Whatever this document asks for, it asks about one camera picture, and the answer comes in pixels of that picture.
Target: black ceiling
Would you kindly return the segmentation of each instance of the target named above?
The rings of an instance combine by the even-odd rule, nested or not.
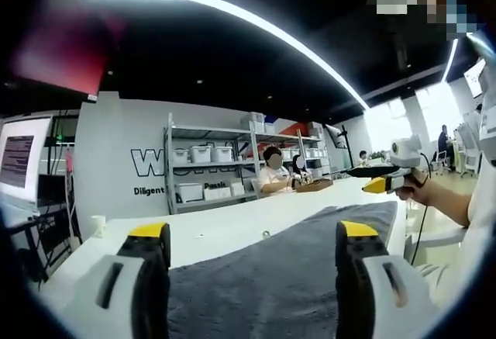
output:
[[[328,123],[361,113],[344,88],[307,57],[234,16],[191,2],[88,1],[93,9],[126,24],[100,84],[102,91],[119,91],[128,99],[256,110]],[[444,71],[440,65],[449,56],[444,28],[428,24],[422,7],[410,7],[407,16],[378,16],[367,0],[226,1],[303,42],[371,106],[439,81]],[[475,61],[461,42],[451,78]],[[436,66],[429,76],[367,97]],[[27,88],[22,84],[8,93],[19,97]]]

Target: monitor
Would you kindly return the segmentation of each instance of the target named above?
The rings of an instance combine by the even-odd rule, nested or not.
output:
[[[479,77],[481,76],[481,72],[485,65],[486,61],[484,59],[480,59],[473,67],[465,71],[463,74],[474,98],[478,97],[478,95],[482,93]]]
[[[0,192],[21,207],[37,207],[38,170],[51,116],[5,121],[0,135]]]

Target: hand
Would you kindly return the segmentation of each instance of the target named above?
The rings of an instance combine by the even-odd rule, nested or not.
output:
[[[425,184],[419,188],[415,183],[405,178],[405,186],[396,190],[396,195],[402,200],[413,199],[422,205],[429,206],[432,202],[432,197],[436,195],[436,186],[431,182],[428,175],[414,168],[412,174],[418,182]]]

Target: white cup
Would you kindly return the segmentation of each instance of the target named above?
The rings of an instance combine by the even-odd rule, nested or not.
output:
[[[103,232],[105,230],[106,219],[105,216],[92,216],[91,220],[93,222],[93,229],[95,230],[95,237],[103,237]]]

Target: computer screen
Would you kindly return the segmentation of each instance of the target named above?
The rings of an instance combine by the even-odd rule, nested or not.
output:
[[[0,135],[0,192],[36,203],[38,169],[51,116],[5,122]]]

